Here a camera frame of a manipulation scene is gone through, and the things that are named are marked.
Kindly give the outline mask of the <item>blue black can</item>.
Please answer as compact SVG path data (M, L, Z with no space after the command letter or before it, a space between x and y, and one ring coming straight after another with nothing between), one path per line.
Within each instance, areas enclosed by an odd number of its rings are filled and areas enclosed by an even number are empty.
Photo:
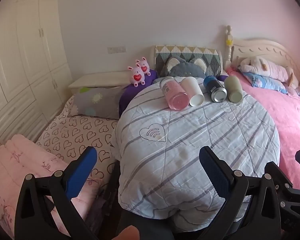
M203 81L206 91L213 102L223 102L227 97L227 91L214 76L207 76Z

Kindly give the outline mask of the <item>white paper cup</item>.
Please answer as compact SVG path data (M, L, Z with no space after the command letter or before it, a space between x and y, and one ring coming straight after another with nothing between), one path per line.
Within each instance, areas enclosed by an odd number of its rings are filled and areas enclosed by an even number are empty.
M180 85L185 90L189 98L190 106L197 107L203 104L204 95L198 81L194 77L185 77L181 81Z

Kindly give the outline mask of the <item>sage green cup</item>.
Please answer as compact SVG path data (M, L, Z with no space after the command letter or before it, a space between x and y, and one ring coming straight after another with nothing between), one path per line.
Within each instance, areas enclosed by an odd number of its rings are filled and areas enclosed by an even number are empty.
M233 103L239 103L243 99L243 89L240 80L236 76L229 76L224 80L224 87L228 98Z

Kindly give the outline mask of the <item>heart print bed sheet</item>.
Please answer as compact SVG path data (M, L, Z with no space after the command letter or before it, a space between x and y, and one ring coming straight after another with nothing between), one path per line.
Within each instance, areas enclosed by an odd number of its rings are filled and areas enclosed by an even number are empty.
M110 152L110 141L116 120L86 115L70 116L74 98L39 136L36 144L66 163L77 159L88 146L97 150L96 162L89 179L99 181L105 189L109 183L115 159Z

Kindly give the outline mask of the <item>white grey striped quilt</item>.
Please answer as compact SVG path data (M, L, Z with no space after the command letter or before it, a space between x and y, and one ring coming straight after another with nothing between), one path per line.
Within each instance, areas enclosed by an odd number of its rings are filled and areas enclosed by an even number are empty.
M202 147L251 177L280 160L275 122L252 96L244 94L238 104L206 98L173 111L158 83L132 99L110 145L120 163L121 207L145 218L170 218L182 232L207 227L224 203L199 162Z

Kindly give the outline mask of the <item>purple blanket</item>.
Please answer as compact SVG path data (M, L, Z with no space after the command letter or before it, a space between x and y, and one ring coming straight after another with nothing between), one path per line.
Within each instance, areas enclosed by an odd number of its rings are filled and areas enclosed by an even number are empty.
M125 111L131 100L143 89L150 86L155 79L158 78L158 74L155 70L150 70L151 76L145 76L145 85L138 85L138 87L134 87L133 85L128 85L124 88L124 92L119 100L119 116Z

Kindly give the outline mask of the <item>blue cartoon pillow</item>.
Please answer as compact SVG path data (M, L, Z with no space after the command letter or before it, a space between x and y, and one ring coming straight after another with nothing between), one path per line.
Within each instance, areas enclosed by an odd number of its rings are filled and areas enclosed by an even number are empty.
M281 92L282 94L288 94L287 89L281 81L250 72L242 72L242 74L250 82L252 87L270 89Z

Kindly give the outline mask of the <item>cream bedside table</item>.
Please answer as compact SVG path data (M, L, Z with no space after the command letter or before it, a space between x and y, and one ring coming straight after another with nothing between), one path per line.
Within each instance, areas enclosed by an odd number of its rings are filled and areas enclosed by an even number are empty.
M82 87L118 87L130 84L130 71L87 74L69 85L70 89Z

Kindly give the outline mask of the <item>cream wardrobe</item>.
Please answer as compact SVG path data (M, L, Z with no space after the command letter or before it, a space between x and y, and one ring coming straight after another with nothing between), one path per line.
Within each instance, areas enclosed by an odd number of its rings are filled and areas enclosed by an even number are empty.
M70 98L58 0L0 0L0 146L36 141Z

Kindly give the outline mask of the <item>pink bunny plush front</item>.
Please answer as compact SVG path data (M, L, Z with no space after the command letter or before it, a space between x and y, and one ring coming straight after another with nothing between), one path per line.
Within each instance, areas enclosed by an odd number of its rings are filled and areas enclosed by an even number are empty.
M130 74L130 83L134 85L134 87L138 87L138 85L145 85L145 75L141 66L137 63L135 67L128 66L128 70L131 71Z

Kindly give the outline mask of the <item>cream pink plush toy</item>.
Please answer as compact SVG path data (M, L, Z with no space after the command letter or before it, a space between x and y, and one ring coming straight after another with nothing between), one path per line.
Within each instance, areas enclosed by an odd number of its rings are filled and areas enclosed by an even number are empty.
M287 84L294 89L298 88L299 81L291 67L283 67L268 61L260 56L253 56L244 59L238 66L243 72L251 72L265 77L270 77Z

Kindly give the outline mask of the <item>diamond pattern headboard cushion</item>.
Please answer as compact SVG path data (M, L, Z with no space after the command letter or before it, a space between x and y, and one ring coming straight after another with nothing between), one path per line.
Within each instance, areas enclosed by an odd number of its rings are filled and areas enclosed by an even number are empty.
M156 45L152 48L152 67L161 74L168 59L177 56L189 62L201 58L206 64L206 75L219 76L223 71L223 59L220 51L205 47Z

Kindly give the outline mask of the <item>grey cat plush pillow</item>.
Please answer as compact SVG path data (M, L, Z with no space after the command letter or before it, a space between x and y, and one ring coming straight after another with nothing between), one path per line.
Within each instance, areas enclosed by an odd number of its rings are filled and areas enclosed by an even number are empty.
M194 58L190 62L181 57L172 56L168 59L160 72L160 77L206 77L207 66L201 58Z

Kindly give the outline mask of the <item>cream wooden headboard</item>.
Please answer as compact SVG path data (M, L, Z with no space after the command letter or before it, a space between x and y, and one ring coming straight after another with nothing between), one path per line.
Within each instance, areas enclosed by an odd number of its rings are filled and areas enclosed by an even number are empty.
M239 66L240 62L247 57L261 56L281 66L291 67L300 86L300 63L294 59L293 54L286 47L269 39L249 38L241 40L234 38L230 25L226 26L225 33L224 69Z

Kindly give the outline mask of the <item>wall socket plate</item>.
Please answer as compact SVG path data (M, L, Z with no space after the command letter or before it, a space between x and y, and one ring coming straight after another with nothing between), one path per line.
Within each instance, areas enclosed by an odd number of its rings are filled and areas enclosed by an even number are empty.
M108 47L107 48L108 54L121 54L126 53L125 46L118 46L118 47Z

